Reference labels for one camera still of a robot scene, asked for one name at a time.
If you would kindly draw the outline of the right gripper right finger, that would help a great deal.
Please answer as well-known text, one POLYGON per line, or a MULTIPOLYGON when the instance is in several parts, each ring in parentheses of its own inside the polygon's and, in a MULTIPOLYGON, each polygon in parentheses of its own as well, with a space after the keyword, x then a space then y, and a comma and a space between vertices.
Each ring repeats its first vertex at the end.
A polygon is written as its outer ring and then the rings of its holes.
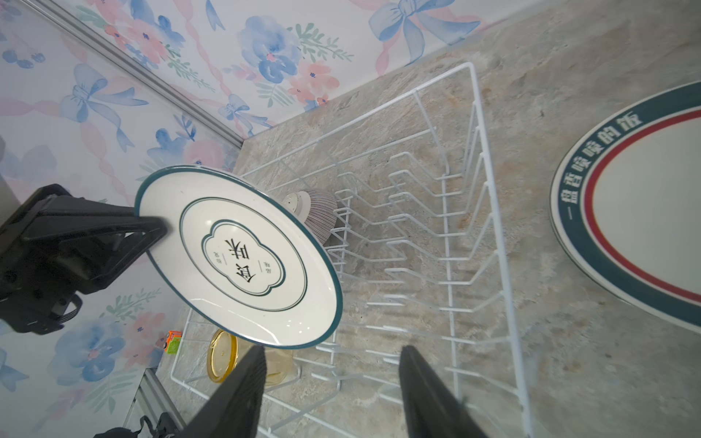
POLYGON ((402 348, 399 378, 409 437, 487 438, 414 346, 402 348))

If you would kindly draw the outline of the plain white plate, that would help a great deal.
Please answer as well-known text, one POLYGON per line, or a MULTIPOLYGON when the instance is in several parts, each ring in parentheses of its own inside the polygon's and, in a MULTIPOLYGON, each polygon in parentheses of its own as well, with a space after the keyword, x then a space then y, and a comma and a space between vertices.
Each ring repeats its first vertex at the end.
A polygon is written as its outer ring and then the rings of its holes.
POLYGON ((303 222, 230 173, 176 165, 147 176, 138 217, 164 221, 147 255, 164 282, 218 328, 267 347, 316 346, 337 330, 341 282, 303 222))

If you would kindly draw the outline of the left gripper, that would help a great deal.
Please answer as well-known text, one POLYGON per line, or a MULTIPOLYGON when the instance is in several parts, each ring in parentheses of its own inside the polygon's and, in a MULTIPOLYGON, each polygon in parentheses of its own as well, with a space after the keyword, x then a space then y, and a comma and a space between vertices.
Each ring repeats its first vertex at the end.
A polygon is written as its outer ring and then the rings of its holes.
POLYGON ((104 290, 167 234, 158 217, 68 193, 41 187, 1 226, 1 321, 16 333, 63 329, 82 306, 69 282, 84 295, 104 290), (60 242, 61 276, 30 244, 38 242, 60 242))

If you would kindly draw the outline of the yellow plastic cup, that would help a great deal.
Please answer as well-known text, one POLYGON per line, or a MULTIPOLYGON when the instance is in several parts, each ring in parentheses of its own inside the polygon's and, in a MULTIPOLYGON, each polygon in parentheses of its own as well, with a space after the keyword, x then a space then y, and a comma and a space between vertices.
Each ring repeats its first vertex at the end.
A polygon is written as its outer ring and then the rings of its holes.
MULTIPOLYGON (((206 354, 206 371, 212 383, 223 383, 254 346, 233 334, 217 330, 206 354)), ((292 356, 284 350, 266 350, 266 388, 281 385, 297 375, 292 356)))

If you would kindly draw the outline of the green red banded plate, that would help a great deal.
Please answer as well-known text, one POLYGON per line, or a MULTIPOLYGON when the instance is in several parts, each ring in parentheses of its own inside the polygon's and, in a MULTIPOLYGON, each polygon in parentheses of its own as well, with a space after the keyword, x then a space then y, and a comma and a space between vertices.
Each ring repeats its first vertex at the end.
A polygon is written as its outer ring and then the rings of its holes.
POLYGON ((549 194, 570 259, 618 299, 700 329, 700 85, 604 119, 567 152, 549 194))

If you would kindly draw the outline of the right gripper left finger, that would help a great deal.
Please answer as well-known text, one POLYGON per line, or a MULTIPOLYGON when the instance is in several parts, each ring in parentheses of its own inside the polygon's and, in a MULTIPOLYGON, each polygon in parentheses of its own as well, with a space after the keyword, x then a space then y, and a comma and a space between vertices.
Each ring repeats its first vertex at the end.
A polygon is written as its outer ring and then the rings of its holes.
POLYGON ((254 346, 178 437, 256 437, 267 378, 265 348, 254 346))

